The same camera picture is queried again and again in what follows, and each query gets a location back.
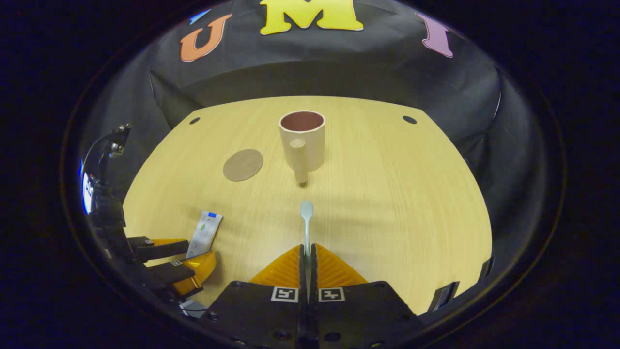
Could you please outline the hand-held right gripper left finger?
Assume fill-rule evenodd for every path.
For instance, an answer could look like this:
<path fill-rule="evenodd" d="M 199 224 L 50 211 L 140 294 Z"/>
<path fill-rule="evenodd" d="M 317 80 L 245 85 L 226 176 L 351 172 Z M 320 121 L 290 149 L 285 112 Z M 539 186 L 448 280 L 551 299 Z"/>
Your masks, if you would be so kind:
<path fill-rule="evenodd" d="M 250 282 L 233 281 L 201 326 L 244 349 L 300 349 L 307 309 L 305 252 L 297 245 Z"/>

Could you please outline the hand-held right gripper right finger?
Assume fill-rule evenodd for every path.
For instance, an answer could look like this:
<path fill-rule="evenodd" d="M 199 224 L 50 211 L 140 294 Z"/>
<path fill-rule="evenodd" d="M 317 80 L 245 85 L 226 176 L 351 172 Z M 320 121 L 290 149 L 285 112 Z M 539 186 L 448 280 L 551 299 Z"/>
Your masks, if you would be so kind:
<path fill-rule="evenodd" d="M 319 287 L 318 245 L 311 248 L 310 347 L 394 349 L 423 322 L 389 283 Z"/>

